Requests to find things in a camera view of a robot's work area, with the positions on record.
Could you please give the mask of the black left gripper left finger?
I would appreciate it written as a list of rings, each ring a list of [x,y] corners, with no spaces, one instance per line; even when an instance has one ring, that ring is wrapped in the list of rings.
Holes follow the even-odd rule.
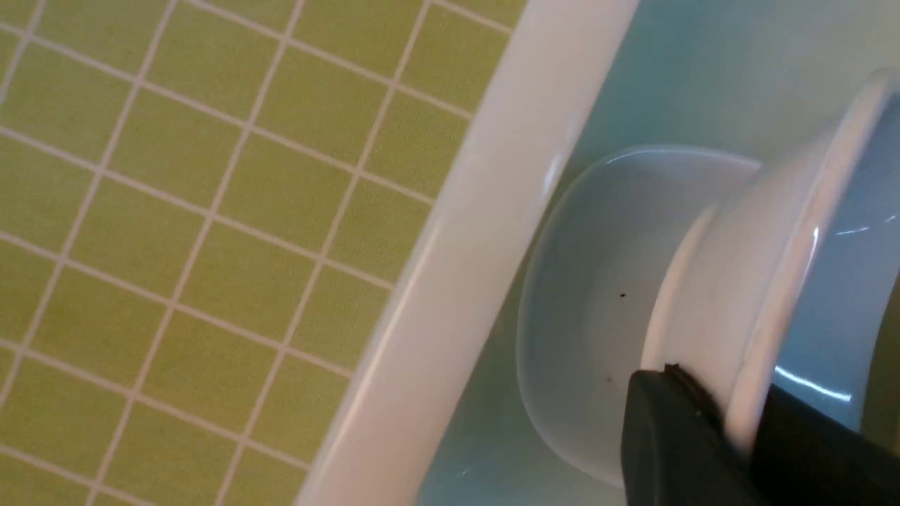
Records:
[[[631,375],[620,462],[628,505],[767,504],[713,397],[685,369]]]

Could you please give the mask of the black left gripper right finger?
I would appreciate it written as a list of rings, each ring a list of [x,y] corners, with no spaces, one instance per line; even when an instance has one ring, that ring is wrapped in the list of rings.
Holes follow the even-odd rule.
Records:
[[[771,505],[897,505],[898,457],[771,385],[751,455]]]

